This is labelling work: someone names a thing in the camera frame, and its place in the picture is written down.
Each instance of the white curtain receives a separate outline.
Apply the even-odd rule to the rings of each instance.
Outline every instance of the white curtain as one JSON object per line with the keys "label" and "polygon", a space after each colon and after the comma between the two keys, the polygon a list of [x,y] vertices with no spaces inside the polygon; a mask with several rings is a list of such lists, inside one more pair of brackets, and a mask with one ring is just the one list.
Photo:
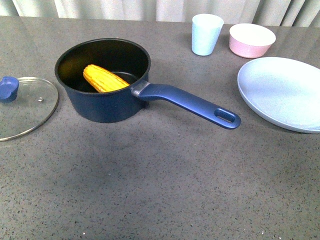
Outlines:
{"label": "white curtain", "polygon": [[226,24],[320,27],[320,0],[1,0],[0,15],[191,22],[200,13]]}

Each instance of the blue lid knob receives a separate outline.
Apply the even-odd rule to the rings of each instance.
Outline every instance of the blue lid knob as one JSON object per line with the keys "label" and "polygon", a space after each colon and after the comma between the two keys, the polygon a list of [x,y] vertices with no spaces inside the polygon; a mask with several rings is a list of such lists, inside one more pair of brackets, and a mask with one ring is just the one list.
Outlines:
{"label": "blue lid knob", "polygon": [[4,76],[0,81],[0,102],[11,103],[17,98],[19,80],[13,76]]}

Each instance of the yellow corn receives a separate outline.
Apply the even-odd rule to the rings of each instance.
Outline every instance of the yellow corn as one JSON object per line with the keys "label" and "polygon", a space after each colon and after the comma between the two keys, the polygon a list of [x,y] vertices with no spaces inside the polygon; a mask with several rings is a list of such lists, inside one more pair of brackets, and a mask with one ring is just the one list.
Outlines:
{"label": "yellow corn", "polygon": [[111,92],[129,86],[121,77],[94,64],[85,67],[83,77],[99,93]]}

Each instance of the saucepan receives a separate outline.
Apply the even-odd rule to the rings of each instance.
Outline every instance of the saucepan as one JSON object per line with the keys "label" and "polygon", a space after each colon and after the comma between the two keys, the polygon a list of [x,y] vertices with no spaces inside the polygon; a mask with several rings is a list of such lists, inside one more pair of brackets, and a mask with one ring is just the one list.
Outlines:
{"label": "saucepan", "polygon": [[[83,77],[83,70],[89,64],[113,72],[129,86],[98,93]],[[149,83],[150,67],[150,55],[137,43],[101,38],[67,50],[57,60],[54,70],[76,112],[94,122],[123,121],[149,101],[165,100],[225,129],[235,129],[241,124],[237,114],[223,107],[171,85]]]}

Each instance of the cup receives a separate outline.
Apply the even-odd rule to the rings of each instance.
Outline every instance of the cup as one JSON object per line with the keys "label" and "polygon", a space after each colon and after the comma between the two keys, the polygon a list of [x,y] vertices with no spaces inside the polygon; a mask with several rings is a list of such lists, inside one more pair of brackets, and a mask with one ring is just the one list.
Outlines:
{"label": "cup", "polygon": [[217,43],[224,20],[202,13],[192,18],[192,51],[199,56],[210,55]]}

